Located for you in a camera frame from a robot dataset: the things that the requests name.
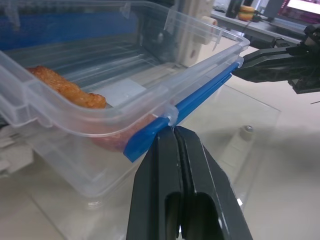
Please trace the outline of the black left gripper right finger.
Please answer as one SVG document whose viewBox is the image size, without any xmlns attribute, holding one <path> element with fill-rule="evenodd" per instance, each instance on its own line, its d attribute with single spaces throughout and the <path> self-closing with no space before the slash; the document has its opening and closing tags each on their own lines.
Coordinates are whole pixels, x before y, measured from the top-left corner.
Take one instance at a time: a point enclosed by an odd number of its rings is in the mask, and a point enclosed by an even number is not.
<svg viewBox="0 0 320 240">
<path fill-rule="evenodd" d="M 184 181 L 184 240 L 253 240 L 227 174 L 198 135 L 174 129 Z"/>
</svg>

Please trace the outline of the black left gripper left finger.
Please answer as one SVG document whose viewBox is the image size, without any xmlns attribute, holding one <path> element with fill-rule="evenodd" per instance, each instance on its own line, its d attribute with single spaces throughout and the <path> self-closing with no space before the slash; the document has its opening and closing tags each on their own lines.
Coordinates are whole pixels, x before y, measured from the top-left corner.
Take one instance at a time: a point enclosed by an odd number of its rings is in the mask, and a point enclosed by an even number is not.
<svg viewBox="0 0 320 240">
<path fill-rule="evenodd" d="M 176 240 L 181 177 L 174 131 L 162 129 L 136 171 L 126 240 Z"/>
</svg>

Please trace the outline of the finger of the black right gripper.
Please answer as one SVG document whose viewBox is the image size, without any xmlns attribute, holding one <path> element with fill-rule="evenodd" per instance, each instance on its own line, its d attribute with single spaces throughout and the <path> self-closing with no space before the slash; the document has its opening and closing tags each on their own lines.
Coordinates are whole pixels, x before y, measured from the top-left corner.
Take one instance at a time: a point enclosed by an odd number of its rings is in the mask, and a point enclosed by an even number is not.
<svg viewBox="0 0 320 240">
<path fill-rule="evenodd" d="M 282 82 L 300 75 L 300 65 L 284 63 L 244 63 L 232 74 L 252 83 Z"/>
<path fill-rule="evenodd" d="M 276 47 L 259 49 L 243 57 L 243 65 L 254 64 L 264 57 L 278 57 L 280 55 L 300 56 L 304 54 L 304 48 L 300 46 Z"/>
</svg>

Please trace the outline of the clear food container blue seal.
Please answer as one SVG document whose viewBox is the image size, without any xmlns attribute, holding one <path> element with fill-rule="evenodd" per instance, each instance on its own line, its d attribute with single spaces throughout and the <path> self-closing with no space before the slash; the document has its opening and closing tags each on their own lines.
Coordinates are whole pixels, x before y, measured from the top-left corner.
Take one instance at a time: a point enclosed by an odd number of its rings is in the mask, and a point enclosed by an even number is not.
<svg viewBox="0 0 320 240">
<path fill-rule="evenodd" d="M 78 193 L 98 198 L 137 166 L 156 133 L 176 126 L 243 64 L 249 41 L 215 26 L 196 63 L 178 62 L 183 3 L 146 0 L 0 0 L 15 29 L 22 15 L 121 13 L 137 16 L 134 33 L 0 50 L 0 117 L 15 128 Z M 107 106 L 78 106 L 27 69 L 47 67 Z M 123 136 L 123 152 L 93 138 Z"/>
</svg>

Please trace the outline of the fried orange food piece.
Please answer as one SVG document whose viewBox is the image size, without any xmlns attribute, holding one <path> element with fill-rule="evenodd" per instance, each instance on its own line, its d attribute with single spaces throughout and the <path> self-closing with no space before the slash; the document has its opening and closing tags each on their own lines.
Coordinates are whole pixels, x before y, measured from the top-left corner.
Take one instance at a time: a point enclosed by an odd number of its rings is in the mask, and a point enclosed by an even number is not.
<svg viewBox="0 0 320 240">
<path fill-rule="evenodd" d="M 104 109 L 107 106 L 104 96 L 84 92 L 75 83 L 68 81 L 50 68 L 38 65 L 36 67 L 29 67 L 27 70 L 77 106 L 89 109 Z M 123 152 L 128 140 L 125 136 L 118 135 L 100 138 L 95 137 L 92 139 L 92 142 L 111 152 Z"/>
</svg>

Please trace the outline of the grey desk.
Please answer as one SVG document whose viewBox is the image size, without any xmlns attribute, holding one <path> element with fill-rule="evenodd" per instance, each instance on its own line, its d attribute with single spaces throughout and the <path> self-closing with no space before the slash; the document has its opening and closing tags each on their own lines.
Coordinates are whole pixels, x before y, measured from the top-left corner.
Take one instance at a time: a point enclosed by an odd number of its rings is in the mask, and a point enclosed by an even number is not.
<svg viewBox="0 0 320 240">
<path fill-rule="evenodd" d="M 267 21 L 246 22 L 237 18 L 229 18 L 222 12 L 212 10 L 211 17 L 216 19 L 218 26 L 241 35 L 250 41 L 250 46 L 256 49 L 267 49 L 275 38 L 283 38 L 292 45 L 299 44 L 304 32 L 292 32 L 288 29 L 277 28 Z"/>
</svg>

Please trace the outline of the toy burger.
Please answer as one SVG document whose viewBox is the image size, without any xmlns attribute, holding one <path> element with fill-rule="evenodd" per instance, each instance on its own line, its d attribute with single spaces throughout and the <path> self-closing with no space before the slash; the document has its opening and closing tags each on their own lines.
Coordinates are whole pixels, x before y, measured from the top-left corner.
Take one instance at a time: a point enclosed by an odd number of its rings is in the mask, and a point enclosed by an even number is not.
<svg viewBox="0 0 320 240">
<path fill-rule="evenodd" d="M 256 10 L 251 6 L 241 5 L 237 18 L 241 21 L 249 22 L 256 15 Z"/>
</svg>

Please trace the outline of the computer monitor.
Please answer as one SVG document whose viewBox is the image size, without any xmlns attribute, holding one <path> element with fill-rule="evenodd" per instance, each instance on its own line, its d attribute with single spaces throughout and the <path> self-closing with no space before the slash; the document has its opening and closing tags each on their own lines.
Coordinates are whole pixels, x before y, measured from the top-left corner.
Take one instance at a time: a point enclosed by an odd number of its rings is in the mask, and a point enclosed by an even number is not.
<svg viewBox="0 0 320 240">
<path fill-rule="evenodd" d="M 284 0 L 277 15 L 307 24 L 320 24 L 320 0 Z"/>
</svg>

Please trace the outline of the blue panel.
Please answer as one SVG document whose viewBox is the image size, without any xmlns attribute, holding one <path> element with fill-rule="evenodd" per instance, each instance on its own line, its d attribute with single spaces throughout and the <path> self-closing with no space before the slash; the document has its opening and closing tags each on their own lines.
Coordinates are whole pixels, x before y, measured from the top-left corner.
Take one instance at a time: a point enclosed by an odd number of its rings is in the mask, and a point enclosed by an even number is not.
<svg viewBox="0 0 320 240">
<path fill-rule="evenodd" d="M 129 18 L 119 12 L 25 14 L 19 28 L 1 16 L 0 50 L 132 34 L 137 26 L 134 13 Z"/>
</svg>

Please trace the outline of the white post with metal ball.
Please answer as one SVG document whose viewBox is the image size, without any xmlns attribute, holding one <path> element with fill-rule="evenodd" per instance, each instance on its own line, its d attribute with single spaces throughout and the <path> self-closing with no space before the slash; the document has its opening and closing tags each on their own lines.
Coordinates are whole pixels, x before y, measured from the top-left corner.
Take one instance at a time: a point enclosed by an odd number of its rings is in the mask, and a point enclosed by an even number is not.
<svg viewBox="0 0 320 240">
<path fill-rule="evenodd" d="M 225 162 L 235 166 L 247 157 L 255 136 L 251 125 L 243 125 L 238 129 L 225 148 Z"/>
</svg>

